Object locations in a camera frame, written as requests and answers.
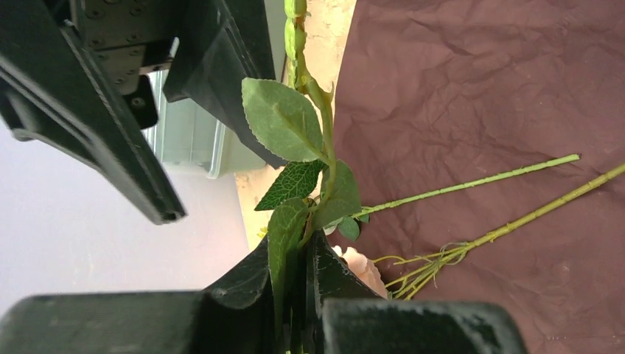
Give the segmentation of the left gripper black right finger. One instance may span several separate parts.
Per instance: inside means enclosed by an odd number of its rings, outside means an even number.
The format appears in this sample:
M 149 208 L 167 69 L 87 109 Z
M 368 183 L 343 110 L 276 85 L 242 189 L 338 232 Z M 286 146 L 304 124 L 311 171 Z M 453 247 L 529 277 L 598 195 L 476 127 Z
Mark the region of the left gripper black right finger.
M 485 302 L 386 300 L 334 253 L 323 232 L 306 247 L 306 353 L 526 353 L 516 324 Z

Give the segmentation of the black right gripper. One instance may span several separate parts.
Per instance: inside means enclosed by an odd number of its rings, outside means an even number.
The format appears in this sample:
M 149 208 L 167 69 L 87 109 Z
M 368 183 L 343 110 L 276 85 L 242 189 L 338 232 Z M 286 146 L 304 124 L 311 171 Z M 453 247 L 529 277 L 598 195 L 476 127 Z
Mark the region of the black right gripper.
M 242 106 L 244 78 L 276 79 L 263 1 L 1 3 L 2 122 L 96 170 L 156 225 L 186 215 L 140 131 L 158 121 L 148 75 L 169 67 L 169 102 L 193 100 L 265 163 L 286 164 Z

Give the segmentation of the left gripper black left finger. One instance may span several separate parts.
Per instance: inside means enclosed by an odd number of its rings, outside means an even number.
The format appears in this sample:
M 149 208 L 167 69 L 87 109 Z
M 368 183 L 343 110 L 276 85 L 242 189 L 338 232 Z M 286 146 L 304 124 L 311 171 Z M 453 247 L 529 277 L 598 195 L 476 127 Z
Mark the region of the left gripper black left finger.
M 273 353 L 268 247 L 201 291 L 47 294 L 1 318 L 3 353 Z

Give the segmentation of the yellow fake flower stem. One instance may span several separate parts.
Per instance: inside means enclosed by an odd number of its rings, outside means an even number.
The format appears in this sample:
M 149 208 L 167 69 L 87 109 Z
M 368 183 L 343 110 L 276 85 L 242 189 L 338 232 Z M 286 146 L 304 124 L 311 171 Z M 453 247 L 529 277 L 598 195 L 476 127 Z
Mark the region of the yellow fake flower stem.
M 408 301 L 414 298 L 415 295 L 430 282 L 435 282 L 437 275 L 443 267 L 453 266 L 460 263 L 470 251 L 478 248 L 479 246 L 495 242 L 498 238 L 507 235 L 532 221 L 535 221 L 536 219 L 566 205 L 567 203 L 570 203 L 571 201 L 599 188 L 622 174 L 624 174 L 624 165 L 620 164 L 586 184 L 583 184 L 582 186 L 560 196 L 546 205 L 541 206 L 533 212 L 530 212 L 515 221 L 506 223 L 475 240 L 447 243 L 436 253 L 414 256 L 412 258 L 400 257 L 399 255 L 386 255 L 373 260 L 373 263 L 378 264 L 387 260 L 392 260 L 395 266 L 415 262 L 423 263 L 423 265 L 419 268 L 385 284 L 385 289 L 387 290 L 391 290 L 391 288 L 395 285 L 399 286 L 398 289 L 390 291 L 389 296 L 391 298 Z

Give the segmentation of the pink fake rose stem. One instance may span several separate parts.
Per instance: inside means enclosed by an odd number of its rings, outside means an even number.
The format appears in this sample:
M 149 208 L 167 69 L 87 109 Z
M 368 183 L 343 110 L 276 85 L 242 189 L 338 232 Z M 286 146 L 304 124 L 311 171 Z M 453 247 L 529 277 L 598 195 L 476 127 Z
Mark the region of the pink fake rose stem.
M 382 297 L 393 299 L 389 296 L 390 291 L 398 289 L 399 286 L 395 285 L 387 290 L 385 284 L 419 268 L 423 263 L 394 265 L 392 260 L 387 260 L 375 264 L 373 260 L 386 255 L 412 258 L 433 254 L 447 243 L 472 241 L 515 221 L 534 210 L 523 209 L 521 213 L 510 214 L 509 210 L 527 197 L 507 189 L 498 190 L 499 181 L 570 164 L 580 158 L 578 154 L 571 154 L 385 204 L 365 206 L 361 211 L 340 219 L 335 226 L 330 227 L 330 244 L 338 256 L 352 265 L 356 275 L 367 286 Z M 389 215 L 391 209 L 396 208 L 402 211 L 403 223 L 418 226 L 418 230 L 405 233 L 410 238 L 408 242 L 398 243 L 396 252 L 383 251 L 375 259 L 364 250 L 354 248 L 353 244 L 361 236 L 362 228 L 370 232 L 373 229 L 369 226 L 370 222 Z

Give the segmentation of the peach fake rose stem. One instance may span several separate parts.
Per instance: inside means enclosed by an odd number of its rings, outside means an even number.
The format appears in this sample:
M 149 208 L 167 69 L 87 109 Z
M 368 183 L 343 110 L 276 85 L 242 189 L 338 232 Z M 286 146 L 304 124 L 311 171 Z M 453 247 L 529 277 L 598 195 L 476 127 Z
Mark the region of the peach fake rose stem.
M 271 213 L 265 243 L 273 323 L 281 353 L 302 353 L 293 286 L 314 233 L 361 209 L 355 178 L 335 154 L 332 93 L 307 68 L 305 1 L 284 3 L 287 82 L 247 77 L 242 106 L 256 140 L 286 165 L 259 202 Z

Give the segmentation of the dark red wrapping paper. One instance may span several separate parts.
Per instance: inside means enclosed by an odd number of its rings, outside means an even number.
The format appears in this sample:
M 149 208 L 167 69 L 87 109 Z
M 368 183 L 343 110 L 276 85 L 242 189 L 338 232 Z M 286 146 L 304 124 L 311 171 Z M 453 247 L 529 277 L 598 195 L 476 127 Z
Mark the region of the dark red wrapping paper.
M 624 162 L 622 1 L 359 1 L 335 149 L 374 206 L 577 153 L 506 179 L 535 210 Z M 372 259 L 418 230 L 362 228 Z M 624 351 L 624 177 L 471 251 L 417 299 L 494 302 L 531 353 Z

